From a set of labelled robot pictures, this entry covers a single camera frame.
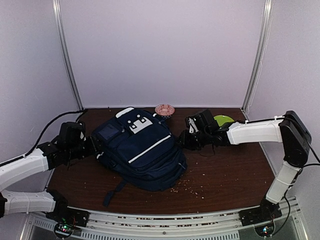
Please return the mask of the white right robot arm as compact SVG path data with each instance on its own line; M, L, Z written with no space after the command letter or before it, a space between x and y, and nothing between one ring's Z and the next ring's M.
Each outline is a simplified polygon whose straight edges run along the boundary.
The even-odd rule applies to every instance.
M262 206L256 210L259 220L268 220L275 212L275 205L294 185L299 173L307 164L312 137L293 110L284 115L254 121L234 121L225 115L213 116L206 109L185 119L187 129L177 139L184 149L201 150L206 145L227 147L246 143L281 143L283 163L273 183L265 194Z

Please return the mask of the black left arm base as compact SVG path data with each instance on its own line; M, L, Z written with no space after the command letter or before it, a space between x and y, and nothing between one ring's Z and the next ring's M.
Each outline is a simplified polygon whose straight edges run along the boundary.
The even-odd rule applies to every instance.
M48 190L53 197L54 209L46 212L45 216L60 224L66 224L72 227L86 227L90 213L85 210L79 210L69 207L68 200L56 190Z

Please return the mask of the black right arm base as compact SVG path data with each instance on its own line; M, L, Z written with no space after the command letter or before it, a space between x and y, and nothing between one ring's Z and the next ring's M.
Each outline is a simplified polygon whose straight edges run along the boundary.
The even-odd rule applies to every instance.
M238 212L242 226L255 225L271 221L273 217L282 216L279 203L272 203L265 197L260 205L253 208L244 209Z

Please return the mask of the navy blue student backpack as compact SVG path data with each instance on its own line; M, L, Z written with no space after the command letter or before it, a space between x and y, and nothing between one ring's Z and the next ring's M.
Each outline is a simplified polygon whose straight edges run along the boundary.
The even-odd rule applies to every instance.
M187 170L183 150L156 113L127 107L99 125L91 136L98 143L98 162L122 177L106 194L105 207L127 183L150 192L164 191Z

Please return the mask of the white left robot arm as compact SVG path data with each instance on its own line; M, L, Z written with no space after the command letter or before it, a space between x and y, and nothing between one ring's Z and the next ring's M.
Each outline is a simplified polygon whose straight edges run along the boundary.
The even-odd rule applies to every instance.
M72 160L82 160L99 152L97 139L86 136L83 122L62 123L52 141L37 144L29 152L0 164L0 215L44 212L61 222L69 221L72 211L59 192L9 192L6 189L29 176L67 166Z

